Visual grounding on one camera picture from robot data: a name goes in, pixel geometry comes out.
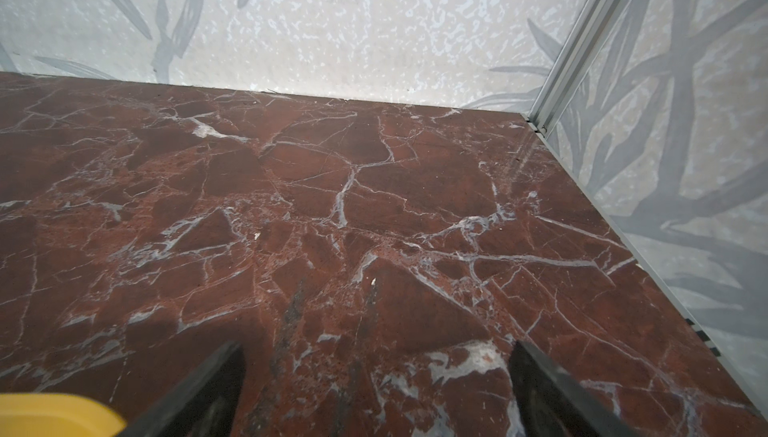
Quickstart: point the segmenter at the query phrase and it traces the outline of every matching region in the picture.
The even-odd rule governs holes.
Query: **leaf pattern wallpaper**
[[[585,2],[0,0],[0,66],[449,107],[512,99],[526,110]]]
[[[549,136],[763,409],[766,28],[768,0],[632,0]]]

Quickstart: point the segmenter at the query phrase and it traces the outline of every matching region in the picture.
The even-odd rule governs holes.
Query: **yellow plate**
[[[119,414],[68,394],[0,394],[0,437],[111,437],[125,428]]]

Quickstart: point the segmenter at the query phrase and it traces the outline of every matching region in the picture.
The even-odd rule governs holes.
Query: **red marble surface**
[[[646,435],[766,423],[520,116],[0,75],[0,390],[234,435],[522,435],[530,339]]]

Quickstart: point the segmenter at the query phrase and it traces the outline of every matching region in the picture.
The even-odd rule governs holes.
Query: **black pointed object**
[[[243,348],[226,343],[115,437],[226,437],[244,378]]]
[[[514,345],[509,375],[528,437],[638,435],[532,343]]]

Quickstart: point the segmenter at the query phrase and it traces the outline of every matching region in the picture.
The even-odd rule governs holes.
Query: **wall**
[[[585,1],[0,0],[0,65],[525,111]]]
[[[549,142],[768,403],[768,0],[632,0]]]

